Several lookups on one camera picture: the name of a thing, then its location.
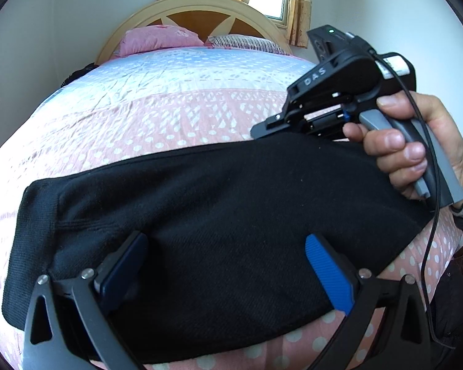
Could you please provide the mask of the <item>black pants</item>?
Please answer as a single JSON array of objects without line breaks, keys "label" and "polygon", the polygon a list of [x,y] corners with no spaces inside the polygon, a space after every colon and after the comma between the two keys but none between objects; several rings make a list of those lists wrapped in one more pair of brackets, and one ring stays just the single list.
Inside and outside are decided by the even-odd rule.
[{"label": "black pants", "polygon": [[140,231],[149,245],[108,318],[120,343],[143,364],[232,351],[331,309],[309,235],[381,272],[431,219],[351,143],[282,133],[143,155],[26,188],[2,313],[23,328],[37,277],[75,277]]}]

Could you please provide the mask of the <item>yellow right curtain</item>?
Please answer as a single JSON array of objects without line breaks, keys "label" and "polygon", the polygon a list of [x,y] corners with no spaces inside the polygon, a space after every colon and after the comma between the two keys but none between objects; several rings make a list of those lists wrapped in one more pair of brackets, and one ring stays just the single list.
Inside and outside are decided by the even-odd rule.
[{"label": "yellow right curtain", "polygon": [[312,0],[288,0],[287,41],[289,45],[307,48],[310,29]]}]

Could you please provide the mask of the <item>striped patterned pillow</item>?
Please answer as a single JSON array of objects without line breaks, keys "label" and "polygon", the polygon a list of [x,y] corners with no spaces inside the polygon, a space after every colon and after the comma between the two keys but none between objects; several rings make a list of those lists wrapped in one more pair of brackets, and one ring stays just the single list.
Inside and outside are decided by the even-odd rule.
[{"label": "striped patterned pillow", "polygon": [[269,54],[288,55],[288,53],[274,41],[241,34],[210,36],[207,38],[205,45],[213,48],[239,48],[256,50]]}]

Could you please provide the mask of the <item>wooden arched headboard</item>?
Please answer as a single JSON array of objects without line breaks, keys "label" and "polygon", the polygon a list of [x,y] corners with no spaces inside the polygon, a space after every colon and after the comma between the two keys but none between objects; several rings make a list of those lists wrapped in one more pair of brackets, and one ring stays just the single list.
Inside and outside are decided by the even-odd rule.
[{"label": "wooden arched headboard", "polygon": [[282,29],[255,8],[237,0],[159,0],[141,8],[122,22],[99,52],[95,63],[107,62],[125,33],[132,28],[165,24],[187,28],[202,41],[210,36],[242,34],[275,42],[286,53],[292,50]]}]

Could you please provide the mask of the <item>polka dot bed sheet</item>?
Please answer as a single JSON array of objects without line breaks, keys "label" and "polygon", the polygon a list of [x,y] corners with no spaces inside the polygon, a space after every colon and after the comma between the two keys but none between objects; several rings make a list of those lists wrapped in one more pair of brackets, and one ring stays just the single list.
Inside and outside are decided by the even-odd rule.
[{"label": "polka dot bed sheet", "polygon": [[0,148],[0,353],[22,366],[24,334],[1,313],[17,211],[37,179],[142,154],[242,141],[280,110],[311,63],[223,48],[174,48],[116,59],[60,88]]}]

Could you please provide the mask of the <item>pink pillow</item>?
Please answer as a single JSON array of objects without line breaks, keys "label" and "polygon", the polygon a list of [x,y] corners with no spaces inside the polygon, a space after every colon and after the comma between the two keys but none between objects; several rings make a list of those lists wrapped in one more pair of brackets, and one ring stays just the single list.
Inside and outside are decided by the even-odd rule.
[{"label": "pink pillow", "polygon": [[119,56],[203,45],[204,42],[199,36],[186,28],[175,25],[150,25],[128,30],[119,44]]}]

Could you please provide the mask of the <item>black item beside bed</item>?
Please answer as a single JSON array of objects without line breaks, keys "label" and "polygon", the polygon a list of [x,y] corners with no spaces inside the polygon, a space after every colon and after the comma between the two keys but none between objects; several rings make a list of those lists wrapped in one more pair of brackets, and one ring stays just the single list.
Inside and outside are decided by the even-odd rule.
[{"label": "black item beside bed", "polygon": [[82,78],[83,76],[85,76],[86,74],[88,74],[89,72],[93,71],[95,68],[97,68],[98,65],[96,65],[96,63],[90,63],[88,65],[86,65],[85,67],[81,68],[81,69],[78,69],[76,71],[74,71],[73,73],[71,73],[62,83],[61,83],[61,88],[69,85],[70,83],[72,83],[73,81],[77,80],[77,79],[80,79]]}]

